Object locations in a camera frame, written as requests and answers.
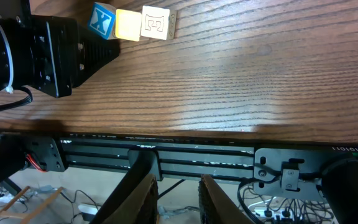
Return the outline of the white E letter block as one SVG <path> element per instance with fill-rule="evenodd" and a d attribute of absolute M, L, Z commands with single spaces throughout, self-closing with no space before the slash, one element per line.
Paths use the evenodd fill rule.
<path fill-rule="evenodd" d="M 143 6 L 140 34 L 160 40 L 171 40 L 175 36 L 177 12 L 161 7 Z"/>

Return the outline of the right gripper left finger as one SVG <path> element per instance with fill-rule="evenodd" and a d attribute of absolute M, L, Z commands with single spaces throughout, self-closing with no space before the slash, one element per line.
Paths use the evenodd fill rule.
<path fill-rule="evenodd" d="M 157 221 L 158 171 L 155 151 L 130 150 L 135 161 L 91 224 L 155 223 Z"/>

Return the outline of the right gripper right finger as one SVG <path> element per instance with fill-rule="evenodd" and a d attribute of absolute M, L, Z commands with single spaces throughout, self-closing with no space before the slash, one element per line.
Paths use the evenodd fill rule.
<path fill-rule="evenodd" d="M 252 224 L 210 175 L 202 175 L 198 187 L 202 224 Z"/>

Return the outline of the plain yellow wooden block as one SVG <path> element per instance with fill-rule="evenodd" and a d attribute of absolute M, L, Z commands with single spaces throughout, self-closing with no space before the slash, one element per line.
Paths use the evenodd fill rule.
<path fill-rule="evenodd" d="M 118 39 L 140 40 L 142 14 L 140 12 L 118 9 L 116 11 L 115 35 Z"/>

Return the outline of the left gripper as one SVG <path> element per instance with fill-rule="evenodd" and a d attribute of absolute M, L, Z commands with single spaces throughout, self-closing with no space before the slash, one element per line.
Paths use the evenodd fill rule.
<path fill-rule="evenodd" d="M 119 56 L 117 40 L 106 40 L 75 19 L 33 16 L 34 83 L 55 98 L 70 96 L 98 70 Z"/>

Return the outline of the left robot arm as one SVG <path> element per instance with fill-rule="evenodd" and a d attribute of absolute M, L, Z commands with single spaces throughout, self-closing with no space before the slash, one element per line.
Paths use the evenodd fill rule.
<path fill-rule="evenodd" d="M 119 53 L 118 41 L 75 19 L 33 15 L 28 1 L 0 1 L 0 91 L 29 85 L 69 96 Z"/>

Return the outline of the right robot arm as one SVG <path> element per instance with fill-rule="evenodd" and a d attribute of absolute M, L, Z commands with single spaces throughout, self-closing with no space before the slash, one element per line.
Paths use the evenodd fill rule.
<path fill-rule="evenodd" d="M 92 223 L 153 223 L 157 219 L 157 181 L 151 159 L 143 154 L 104 202 Z M 240 212 L 210 175 L 201 177 L 201 203 L 212 207 L 210 220 L 257 223 Z M 323 175 L 322 192 L 339 223 L 358 224 L 358 157 L 331 164 Z"/>

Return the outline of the blue X letter block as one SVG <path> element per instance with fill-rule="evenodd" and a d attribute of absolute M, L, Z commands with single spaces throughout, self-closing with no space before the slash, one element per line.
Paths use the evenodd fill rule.
<path fill-rule="evenodd" d="M 116 39 L 116 8 L 110 4 L 95 2 L 88 21 L 88 28 L 106 40 Z"/>

